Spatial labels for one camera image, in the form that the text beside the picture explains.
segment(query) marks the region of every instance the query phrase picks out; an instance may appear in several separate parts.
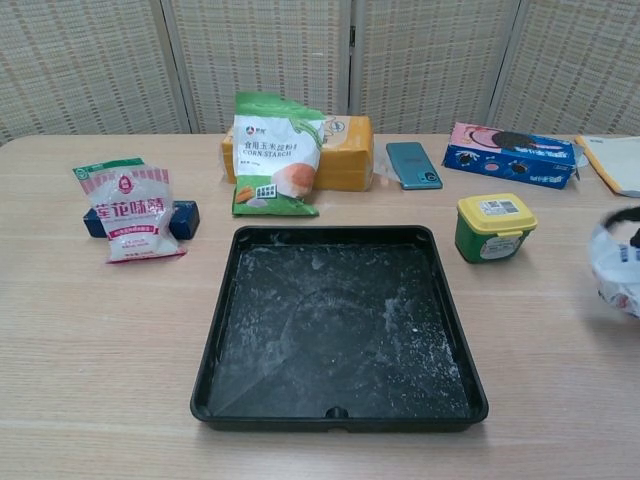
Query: wooden table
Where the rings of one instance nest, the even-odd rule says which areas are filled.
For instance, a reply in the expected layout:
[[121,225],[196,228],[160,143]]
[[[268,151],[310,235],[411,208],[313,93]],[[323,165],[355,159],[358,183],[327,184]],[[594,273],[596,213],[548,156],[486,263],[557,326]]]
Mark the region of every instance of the wooden table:
[[[597,296],[595,223],[631,204],[590,167],[561,191],[437,167],[445,188],[320,192],[318,218],[232,218],[219,135],[35,136],[0,149],[0,478],[638,478],[640,323]],[[445,135],[419,140],[434,162]],[[202,224],[176,261],[105,265],[71,168],[168,167]],[[456,201],[514,192],[538,229],[505,263],[469,265]],[[246,224],[423,224],[436,237],[486,390],[459,434],[216,432],[189,398],[233,232]]]

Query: woven wall panel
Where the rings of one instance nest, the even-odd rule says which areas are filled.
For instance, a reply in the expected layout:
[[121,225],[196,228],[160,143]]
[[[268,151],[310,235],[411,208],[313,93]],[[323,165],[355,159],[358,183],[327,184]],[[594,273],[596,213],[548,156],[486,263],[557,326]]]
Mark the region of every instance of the woven wall panel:
[[640,3],[532,0],[493,124],[540,133],[640,133]]
[[3,1],[0,45],[0,143],[182,130],[146,1]]
[[359,111],[376,132],[448,133],[483,122],[514,0],[361,0]]
[[241,90],[276,92],[327,114],[346,113],[350,2],[171,5],[201,132],[231,126]]

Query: smartphone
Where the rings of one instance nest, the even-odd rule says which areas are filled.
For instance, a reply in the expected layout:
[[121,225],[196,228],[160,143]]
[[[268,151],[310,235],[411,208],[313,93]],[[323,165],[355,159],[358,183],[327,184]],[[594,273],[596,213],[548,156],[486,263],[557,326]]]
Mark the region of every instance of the smartphone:
[[442,180],[418,142],[387,143],[393,169],[405,190],[442,188]]

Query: black tray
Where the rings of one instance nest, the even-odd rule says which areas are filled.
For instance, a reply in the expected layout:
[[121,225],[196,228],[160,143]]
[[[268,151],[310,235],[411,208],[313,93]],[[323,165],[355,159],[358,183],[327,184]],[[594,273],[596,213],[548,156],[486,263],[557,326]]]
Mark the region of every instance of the black tray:
[[431,232],[245,227],[191,398],[221,430],[464,430],[488,404]]

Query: green container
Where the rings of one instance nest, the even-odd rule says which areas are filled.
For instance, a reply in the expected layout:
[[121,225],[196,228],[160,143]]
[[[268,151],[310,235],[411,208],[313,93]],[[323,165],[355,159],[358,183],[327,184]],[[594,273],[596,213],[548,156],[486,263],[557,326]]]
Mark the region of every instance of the green container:
[[456,247],[470,263],[512,257],[538,221],[512,193],[478,195],[458,201]]

